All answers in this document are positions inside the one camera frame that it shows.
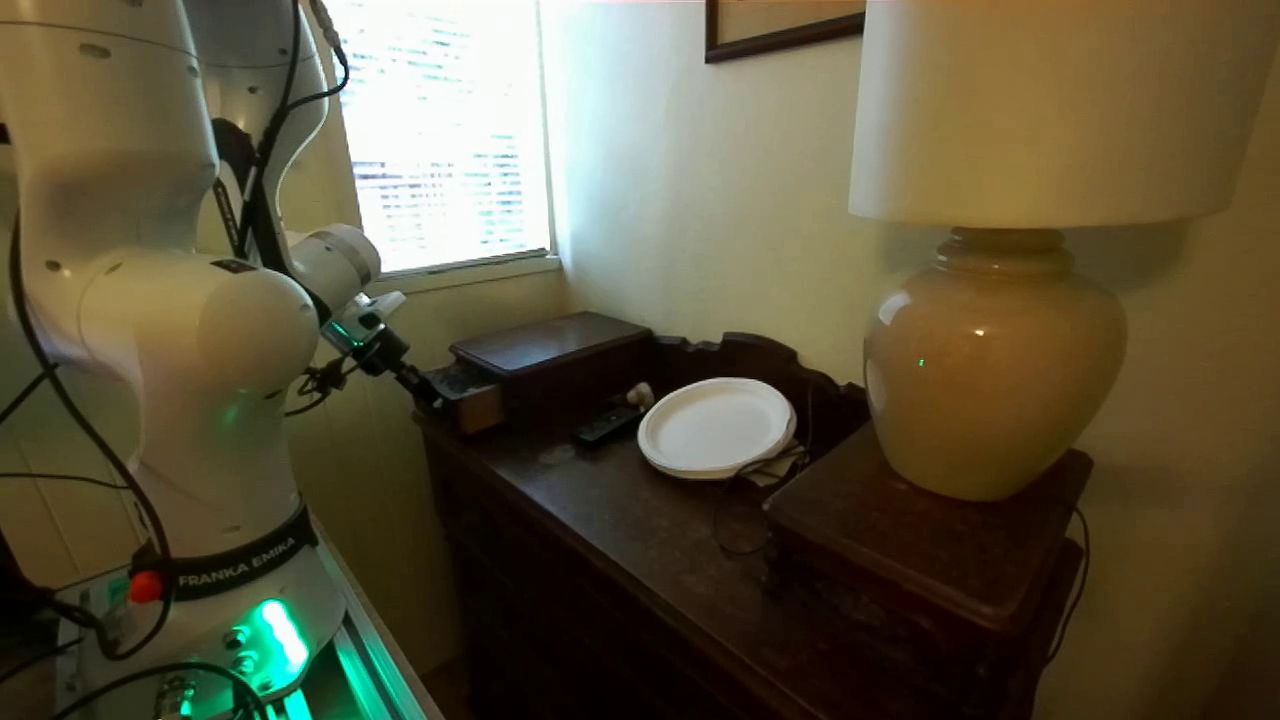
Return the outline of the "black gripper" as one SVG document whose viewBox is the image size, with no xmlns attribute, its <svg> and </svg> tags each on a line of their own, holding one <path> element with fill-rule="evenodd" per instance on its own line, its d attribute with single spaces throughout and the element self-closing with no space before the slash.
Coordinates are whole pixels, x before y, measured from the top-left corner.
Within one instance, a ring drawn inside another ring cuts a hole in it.
<svg viewBox="0 0 1280 720">
<path fill-rule="evenodd" d="M 362 371 L 379 377 L 391 371 L 396 383 L 422 406 L 435 410 L 441 392 L 435 383 L 411 368 L 400 363 L 408 343 L 389 330 L 389 315 L 404 304 L 400 294 L 367 296 L 357 294 L 343 310 L 336 310 L 323 320 L 323 336 L 336 353 L 343 353 Z"/>
</svg>

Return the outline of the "green lit robot base platform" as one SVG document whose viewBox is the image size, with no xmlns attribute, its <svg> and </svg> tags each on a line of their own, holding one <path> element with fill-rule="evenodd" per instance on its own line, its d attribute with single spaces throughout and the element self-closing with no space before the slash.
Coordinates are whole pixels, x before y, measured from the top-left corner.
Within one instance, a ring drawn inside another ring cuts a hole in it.
<svg viewBox="0 0 1280 720">
<path fill-rule="evenodd" d="M 308 548 L 228 596 L 170 611 L 127 599 L 127 574 L 68 587 L 118 648 L 64 625 L 52 720 L 446 720 L 331 548 Z"/>
</svg>

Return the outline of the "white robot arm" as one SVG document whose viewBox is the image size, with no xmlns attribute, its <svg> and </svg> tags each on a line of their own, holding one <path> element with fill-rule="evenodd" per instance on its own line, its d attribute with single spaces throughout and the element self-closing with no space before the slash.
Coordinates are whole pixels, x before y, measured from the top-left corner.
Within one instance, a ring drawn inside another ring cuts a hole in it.
<svg viewBox="0 0 1280 720">
<path fill-rule="evenodd" d="M 284 392 L 318 347 L 427 381 L 367 296 L 367 236 L 294 236 L 276 206 L 336 58 L 323 0 L 0 0 L 16 296 L 50 356 L 139 411 L 147 544 L 105 658 L 312 654 L 341 629 Z"/>
</svg>

